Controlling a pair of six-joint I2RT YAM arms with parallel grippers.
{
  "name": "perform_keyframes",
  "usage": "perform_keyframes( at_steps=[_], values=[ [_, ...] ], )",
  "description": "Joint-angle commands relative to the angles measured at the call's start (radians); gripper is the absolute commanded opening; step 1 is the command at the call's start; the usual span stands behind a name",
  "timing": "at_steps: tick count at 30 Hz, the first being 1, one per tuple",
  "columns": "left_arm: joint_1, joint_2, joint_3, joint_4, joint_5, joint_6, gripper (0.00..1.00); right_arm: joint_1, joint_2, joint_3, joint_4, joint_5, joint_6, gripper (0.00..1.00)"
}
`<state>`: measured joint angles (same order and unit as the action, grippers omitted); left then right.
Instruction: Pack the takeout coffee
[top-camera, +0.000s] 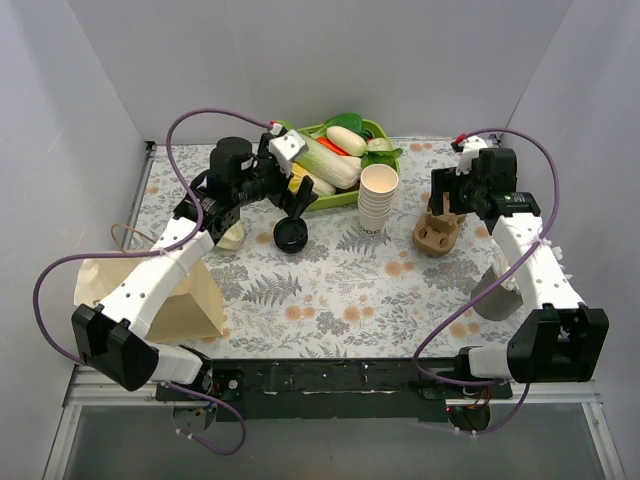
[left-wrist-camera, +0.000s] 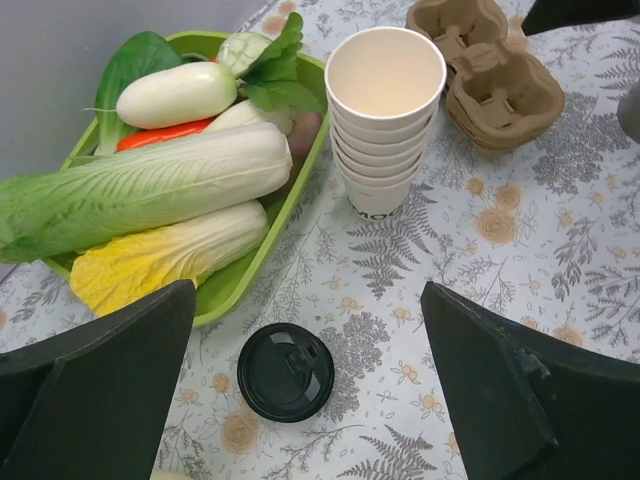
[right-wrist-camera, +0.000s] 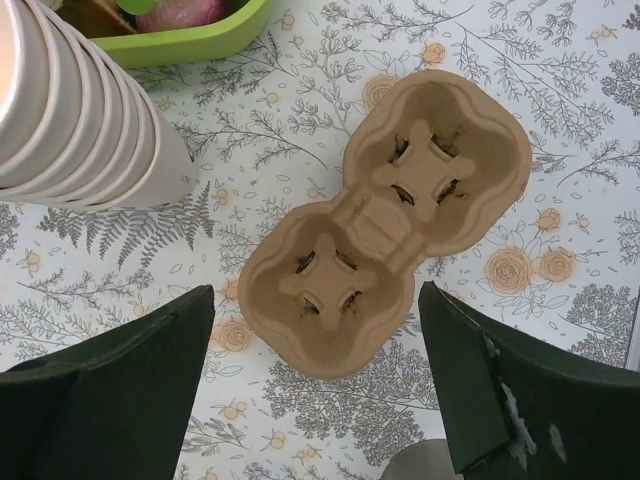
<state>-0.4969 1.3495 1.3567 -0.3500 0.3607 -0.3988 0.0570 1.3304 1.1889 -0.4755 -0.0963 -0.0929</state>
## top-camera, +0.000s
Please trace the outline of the black plastic cup lid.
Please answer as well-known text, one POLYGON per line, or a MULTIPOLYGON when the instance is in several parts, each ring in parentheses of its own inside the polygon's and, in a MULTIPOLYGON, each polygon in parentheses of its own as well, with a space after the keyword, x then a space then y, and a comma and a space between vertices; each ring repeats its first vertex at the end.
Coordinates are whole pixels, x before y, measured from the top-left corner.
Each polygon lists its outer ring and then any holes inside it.
POLYGON ((274 242, 279 250, 295 254, 304 249, 308 242, 308 229, 301 218, 283 218, 273 229, 274 242))

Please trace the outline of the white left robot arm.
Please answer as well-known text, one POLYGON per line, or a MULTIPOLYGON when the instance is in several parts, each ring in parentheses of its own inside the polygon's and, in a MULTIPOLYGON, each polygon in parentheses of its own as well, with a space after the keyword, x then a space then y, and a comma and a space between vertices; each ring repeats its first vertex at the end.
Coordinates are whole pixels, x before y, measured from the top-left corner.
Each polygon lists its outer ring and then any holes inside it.
POLYGON ((306 246, 301 215, 317 198, 313 181, 305 177, 297 192, 289 183, 295 161, 307 150, 295 130, 265 133, 257 147, 240 137, 219 140, 209 168, 191 181, 150 254, 104 299, 74 311, 82 361, 128 391, 172 381, 188 398, 205 398, 213 377, 203 369, 203 355, 150 342, 147 333, 174 288, 239 221, 243 206, 269 200, 286 214, 273 230, 276 246, 288 254, 306 246))

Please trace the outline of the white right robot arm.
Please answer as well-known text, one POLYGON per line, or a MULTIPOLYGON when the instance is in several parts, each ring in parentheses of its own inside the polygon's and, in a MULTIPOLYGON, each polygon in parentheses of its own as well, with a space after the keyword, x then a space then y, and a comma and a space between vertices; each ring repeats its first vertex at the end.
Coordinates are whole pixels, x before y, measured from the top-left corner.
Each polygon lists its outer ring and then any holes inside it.
POLYGON ((571 287, 543 240, 540 208, 517 186, 517 158, 474 137, 460 147, 455 167, 431 173, 431 208, 476 214, 484 221, 513 274, 526 319, 504 347, 471 347, 452 373, 454 389, 475 397, 489 379, 519 383, 587 382, 601 353, 609 320, 571 287))

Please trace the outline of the stack of white paper cups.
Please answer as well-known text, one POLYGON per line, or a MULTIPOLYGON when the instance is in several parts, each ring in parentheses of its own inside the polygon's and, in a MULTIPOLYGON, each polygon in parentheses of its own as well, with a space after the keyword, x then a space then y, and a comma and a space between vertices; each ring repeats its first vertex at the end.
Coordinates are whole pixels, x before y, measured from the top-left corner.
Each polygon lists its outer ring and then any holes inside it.
POLYGON ((358 211, 360 226, 367 233, 379 232, 391 211, 399 184, 397 172, 384 164, 373 164, 360 175, 358 211))

